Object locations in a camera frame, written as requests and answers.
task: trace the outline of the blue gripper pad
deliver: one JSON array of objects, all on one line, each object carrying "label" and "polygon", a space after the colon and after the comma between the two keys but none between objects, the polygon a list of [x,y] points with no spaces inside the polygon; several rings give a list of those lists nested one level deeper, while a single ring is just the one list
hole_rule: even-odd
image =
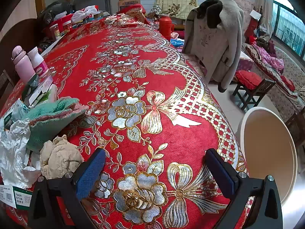
[{"label": "blue gripper pad", "polygon": [[216,157],[214,153],[218,155],[218,153],[215,150],[211,151],[211,149],[209,149],[206,151],[205,164],[209,168],[211,174],[213,175],[223,196],[225,198],[231,199],[235,194],[234,182],[223,166],[223,164],[228,164],[228,163],[225,163],[223,159],[218,155],[223,162],[221,163],[220,159],[218,159],[218,157]]},{"label": "blue gripper pad", "polygon": [[105,151],[100,149],[96,156],[93,159],[90,157],[88,161],[90,163],[76,185],[76,197],[79,201],[88,197],[94,183],[99,178],[100,172],[103,170],[106,162]]}]

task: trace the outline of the tiled floor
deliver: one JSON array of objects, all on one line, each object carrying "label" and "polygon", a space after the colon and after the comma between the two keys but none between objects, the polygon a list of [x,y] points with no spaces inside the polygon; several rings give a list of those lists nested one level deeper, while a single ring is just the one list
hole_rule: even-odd
[{"label": "tiled floor", "polygon": [[[218,91],[217,84],[210,83],[208,84],[208,88],[210,89],[211,93],[214,95],[220,107],[222,108],[223,112],[225,113],[225,116],[227,117],[233,131],[236,132],[239,122],[244,117],[247,111],[247,108],[245,109],[245,111],[242,111],[240,109],[242,105],[239,97],[237,95],[234,97],[232,96],[232,93],[236,88],[236,84],[229,85],[228,89],[224,93],[220,93]],[[265,107],[271,110],[272,112],[274,112],[279,117],[281,117],[278,110],[275,108],[275,106],[273,105],[273,103],[271,102],[271,100],[267,95],[264,96],[264,98],[261,100],[258,106]]]}]

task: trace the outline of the crumpled beige fabric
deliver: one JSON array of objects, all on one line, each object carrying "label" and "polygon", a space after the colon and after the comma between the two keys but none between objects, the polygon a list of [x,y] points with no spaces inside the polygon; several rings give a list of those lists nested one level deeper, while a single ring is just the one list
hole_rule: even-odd
[{"label": "crumpled beige fabric", "polygon": [[40,151],[40,166],[42,175],[47,179],[63,177],[69,171],[76,171],[84,162],[83,157],[73,145],[67,141],[67,136],[56,137],[43,144]]}]

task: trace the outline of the white bottle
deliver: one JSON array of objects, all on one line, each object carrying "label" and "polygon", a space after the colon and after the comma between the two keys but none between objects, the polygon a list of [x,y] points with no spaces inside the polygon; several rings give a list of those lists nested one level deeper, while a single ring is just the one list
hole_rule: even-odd
[{"label": "white bottle", "polygon": [[38,53],[38,48],[35,47],[33,50],[28,52],[28,56],[30,57],[33,69],[39,78],[44,77],[48,73],[49,68],[47,67],[43,57]]}]

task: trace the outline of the window frame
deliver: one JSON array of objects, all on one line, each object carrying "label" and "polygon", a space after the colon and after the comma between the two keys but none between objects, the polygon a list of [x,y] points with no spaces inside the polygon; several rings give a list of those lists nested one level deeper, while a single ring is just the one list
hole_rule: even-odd
[{"label": "window frame", "polygon": [[289,51],[299,62],[301,62],[301,64],[303,66],[305,66],[305,61],[303,60],[303,57],[305,55],[305,44],[303,45],[303,49],[302,49],[301,56],[300,56],[288,44],[286,44],[283,40],[281,40],[279,37],[277,37],[275,35],[275,33],[277,31],[277,28],[278,28],[278,24],[279,24],[280,9],[281,8],[283,8],[283,9],[287,10],[288,12],[292,13],[297,18],[299,18],[298,14],[295,11],[293,11],[292,9],[286,7],[285,5],[283,5],[283,4],[281,4],[277,1],[273,1],[273,3],[278,5],[278,11],[277,11],[277,15],[276,15],[274,30],[272,32],[271,37],[274,38],[276,41],[278,41],[281,45],[283,45],[286,48],[287,51]]}]

